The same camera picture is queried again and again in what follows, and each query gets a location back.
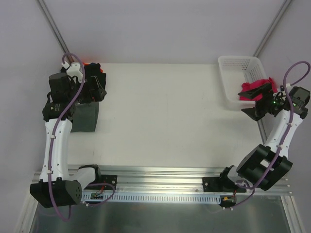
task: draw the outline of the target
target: cable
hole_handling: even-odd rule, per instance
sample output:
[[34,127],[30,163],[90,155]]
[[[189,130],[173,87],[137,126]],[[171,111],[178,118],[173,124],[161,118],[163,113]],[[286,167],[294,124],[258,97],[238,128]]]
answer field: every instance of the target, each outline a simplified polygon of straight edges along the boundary
[[[73,56],[74,58],[76,58],[76,60],[80,63],[80,66],[81,66],[81,69],[82,69],[82,81],[81,81],[81,84],[80,84],[80,87],[77,91],[77,93],[74,95],[74,97],[72,98],[72,100],[69,102],[69,104],[67,105],[67,107],[62,111],[62,113],[59,115],[55,125],[54,125],[54,128],[53,128],[53,131],[52,131],[52,136],[51,137],[51,142],[50,142],[50,149],[49,149],[49,163],[48,163],[48,170],[51,171],[52,170],[52,152],[53,152],[53,144],[54,144],[54,137],[55,137],[55,132],[57,130],[57,126],[59,124],[59,122],[61,121],[62,117],[65,115],[65,113],[68,111],[68,109],[74,104],[74,102],[76,101],[76,99],[78,98],[78,96],[80,95],[81,91],[82,91],[82,88],[83,88],[83,85],[84,85],[84,82],[85,82],[85,78],[86,78],[86,73],[85,73],[85,70],[84,70],[84,66],[83,66],[83,63],[82,61],[80,60],[80,58],[71,53],[71,52],[68,52],[68,53],[65,53],[63,55],[63,58],[62,58],[62,61],[63,63],[65,62],[65,58],[66,56]],[[70,219],[70,216],[71,216],[71,206],[69,206],[69,214],[68,214],[68,218],[65,218],[59,211],[57,205],[56,205],[56,202],[55,202],[55,199],[54,199],[54,195],[53,195],[53,192],[52,192],[52,174],[49,173],[48,174],[48,186],[49,186],[49,194],[50,194],[50,199],[51,199],[51,202],[52,202],[52,205],[57,213],[57,215],[64,221],[64,222],[67,222],[69,221]]]
[[292,69],[293,67],[295,67],[295,66],[298,65],[298,64],[306,64],[306,65],[308,66],[308,71],[306,72],[306,74],[305,74],[304,76],[302,76],[302,77],[301,77],[300,79],[298,79],[296,82],[293,82],[293,83],[291,84],[291,86],[293,86],[293,85],[299,83],[301,80],[303,80],[303,79],[309,74],[310,69],[311,69],[310,63],[309,63],[309,62],[306,62],[306,61],[297,62],[297,63],[293,64],[292,67],[291,67],[290,69]]
[[88,206],[95,207],[95,206],[102,205],[102,204],[106,203],[108,200],[110,200],[113,197],[113,195],[115,195],[115,192],[116,192],[115,187],[112,184],[109,184],[109,183],[90,183],[87,187],[99,186],[99,185],[111,187],[112,188],[112,194],[107,199],[105,199],[105,200],[103,200],[103,201],[101,201],[101,202],[99,202],[97,204],[89,204],[88,203]]
[[285,75],[284,75],[284,78],[283,78],[283,86],[284,86],[284,91],[285,91],[286,98],[287,98],[287,100],[288,100],[288,102],[289,102],[289,104],[290,104],[290,108],[291,108],[291,109],[290,109],[290,119],[289,119],[289,122],[288,122],[288,124],[287,124],[287,128],[286,128],[286,130],[285,130],[283,136],[281,137],[280,144],[279,144],[279,146],[278,146],[278,148],[277,148],[277,150],[276,150],[276,154],[275,154],[273,160],[272,160],[271,163],[268,165],[267,169],[265,170],[265,172],[263,173],[263,175],[261,176],[261,178],[260,178],[252,187],[249,188],[249,189],[251,189],[251,190],[253,190],[253,189],[255,190],[255,188],[257,188],[257,187],[260,185],[260,183],[263,181],[263,179],[264,179],[264,178],[266,177],[266,175],[269,173],[270,169],[272,168],[272,166],[273,166],[274,163],[276,162],[276,160],[277,160],[277,158],[278,158],[278,156],[279,156],[279,154],[280,154],[280,152],[281,152],[281,149],[282,149],[281,146],[283,145],[283,143],[284,143],[284,141],[285,141],[285,138],[286,138],[288,132],[289,132],[290,129],[291,129],[291,123],[293,122],[293,118],[294,118],[294,106],[293,106],[292,99],[291,99],[291,97],[290,97],[290,95],[289,95],[289,93],[288,93],[287,87],[286,87],[286,79],[287,79],[287,76],[288,76],[289,72],[290,72],[296,65],[299,65],[299,64],[307,64],[307,65],[308,65],[308,70],[307,70],[307,72],[305,73],[305,75],[304,75],[302,78],[298,79],[296,82],[294,82],[294,83],[291,84],[291,85],[294,85],[294,84],[300,82],[300,81],[301,81],[302,79],[304,79],[304,78],[309,74],[309,72],[310,72],[311,65],[310,65],[309,62],[306,62],[306,61],[297,62],[297,63],[293,64],[293,65],[286,71],[286,73],[285,73]]
[[[247,186],[246,188],[250,188],[250,185],[248,184],[248,182],[245,182],[245,183]],[[243,201],[239,202],[238,204],[235,204],[234,208],[247,202],[254,194],[255,194],[255,189],[252,191],[252,193],[247,198],[245,198]]]

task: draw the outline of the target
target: black bracket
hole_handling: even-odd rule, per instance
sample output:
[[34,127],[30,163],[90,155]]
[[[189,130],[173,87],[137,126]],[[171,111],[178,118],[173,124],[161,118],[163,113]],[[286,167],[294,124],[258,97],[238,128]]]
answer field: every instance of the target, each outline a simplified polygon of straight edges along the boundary
[[219,177],[203,177],[202,178],[203,190],[205,193],[246,193],[246,189],[233,187],[224,187],[220,183]]
[[[118,182],[118,176],[117,175],[101,175],[98,181],[94,181],[92,183],[108,183],[111,184],[115,190],[117,189],[117,182]],[[99,186],[91,186],[87,187],[89,190],[100,190],[102,188],[101,185]],[[105,186],[105,190],[112,190],[110,186]]]

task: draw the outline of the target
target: dark green block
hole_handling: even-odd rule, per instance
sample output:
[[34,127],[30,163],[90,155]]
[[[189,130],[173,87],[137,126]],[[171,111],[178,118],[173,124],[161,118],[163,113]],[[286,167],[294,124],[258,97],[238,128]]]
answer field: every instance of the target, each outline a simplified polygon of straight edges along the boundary
[[94,132],[96,129],[99,103],[76,105],[71,132]]

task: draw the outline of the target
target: white wall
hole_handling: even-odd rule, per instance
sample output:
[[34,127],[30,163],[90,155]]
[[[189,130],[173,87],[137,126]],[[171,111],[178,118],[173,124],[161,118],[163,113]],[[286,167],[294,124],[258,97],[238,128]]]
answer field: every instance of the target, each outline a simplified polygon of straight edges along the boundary
[[102,63],[252,55],[284,0],[46,0],[69,50]]
[[[301,60],[311,62],[310,12],[310,0],[294,0],[260,56],[267,75],[275,78],[278,84],[282,83],[284,73],[293,63]],[[292,70],[288,80],[297,80],[306,70],[306,65],[299,65]],[[311,74],[298,85],[311,90]],[[271,129],[271,119],[266,119],[265,126]],[[290,181],[307,232],[311,232],[309,220],[311,209],[309,201],[311,193],[310,133],[311,111],[297,129],[289,151],[289,159],[294,163],[290,172]]]
[[0,233],[12,233],[43,162],[42,108],[62,52],[35,0],[0,7]]

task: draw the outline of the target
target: gray metal pole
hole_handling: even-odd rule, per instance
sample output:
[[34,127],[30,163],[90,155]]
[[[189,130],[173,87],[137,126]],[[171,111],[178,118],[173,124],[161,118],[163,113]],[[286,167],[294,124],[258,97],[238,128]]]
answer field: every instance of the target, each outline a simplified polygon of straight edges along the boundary
[[[66,43],[65,43],[65,41],[61,35],[56,23],[55,23],[52,15],[50,14],[50,11],[49,11],[48,7],[46,6],[45,1],[44,0],[37,0],[37,2],[38,2],[40,9],[42,10],[42,13],[44,14],[45,18],[47,19],[47,21],[48,21],[48,23],[52,29],[52,32],[54,33],[54,35],[55,35],[60,47],[62,48],[63,52],[64,53],[69,52],[69,49],[68,49],[68,47],[67,47],[67,45],[66,45]],[[69,62],[74,61],[72,56],[67,56],[67,59]]]
[[280,7],[278,13],[276,14],[276,16],[274,17],[272,23],[270,24],[268,30],[266,31],[264,37],[262,38],[260,44],[258,45],[255,53],[254,53],[254,57],[258,57],[261,52],[263,51],[264,47],[266,46],[269,38],[271,37],[272,33],[274,32],[274,30],[276,29],[278,23],[280,22],[280,20],[282,19],[284,13],[286,12],[286,10],[288,9],[289,5],[293,2],[293,0],[285,0],[282,4],[282,6]]

